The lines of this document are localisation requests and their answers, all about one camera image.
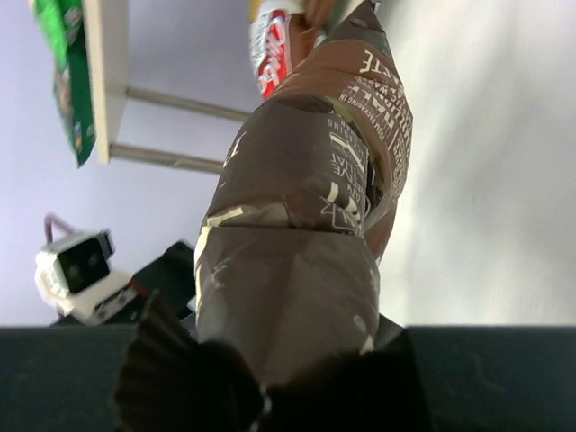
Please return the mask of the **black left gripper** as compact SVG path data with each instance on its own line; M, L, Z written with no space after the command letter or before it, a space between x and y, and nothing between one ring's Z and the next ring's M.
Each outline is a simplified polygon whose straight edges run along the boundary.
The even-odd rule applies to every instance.
M194 250L188 244L183 241L173 244L164 254L135 274L131 274L132 286L138 291L139 296L119 314L103 324L123 324L138 320L146 301L155 292L162 293L179 317L189 316L192 313L189 303L195 295L193 263ZM88 326L71 316L65 317L59 311L57 313L58 325Z

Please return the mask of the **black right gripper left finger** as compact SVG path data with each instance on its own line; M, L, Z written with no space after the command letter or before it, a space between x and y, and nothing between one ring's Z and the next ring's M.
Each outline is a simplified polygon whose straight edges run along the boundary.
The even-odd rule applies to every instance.
M3 431L115 431L133 326L1 329Z

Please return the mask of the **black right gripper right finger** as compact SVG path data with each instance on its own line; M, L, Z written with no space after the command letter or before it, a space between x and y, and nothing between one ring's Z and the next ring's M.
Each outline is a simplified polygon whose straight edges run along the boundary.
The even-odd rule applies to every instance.
M381 318L377 346L415 366L434 431L573 431L573 326L414 326Z

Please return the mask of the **brown Kettle sea salt bag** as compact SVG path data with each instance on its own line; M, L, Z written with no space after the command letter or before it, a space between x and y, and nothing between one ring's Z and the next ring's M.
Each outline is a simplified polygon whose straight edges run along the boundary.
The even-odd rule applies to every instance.
M242 125L194 251L188 333L150 297L114 402L125 431L429 431L378 265L413 117L362 2Z

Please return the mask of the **brown Chuba bag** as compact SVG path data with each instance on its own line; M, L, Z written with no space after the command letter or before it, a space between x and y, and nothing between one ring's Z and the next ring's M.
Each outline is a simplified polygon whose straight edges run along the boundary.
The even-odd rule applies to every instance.
M261 96L269 98L326 37L335 1L249 1L249 55Z

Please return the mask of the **green Real hand cooked bag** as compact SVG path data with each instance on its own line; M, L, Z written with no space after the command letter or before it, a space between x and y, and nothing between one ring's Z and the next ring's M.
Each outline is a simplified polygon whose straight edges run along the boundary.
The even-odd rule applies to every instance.
M82 167L96 142L83 5L34 0L29 6L54 58L55 102L76 165Z

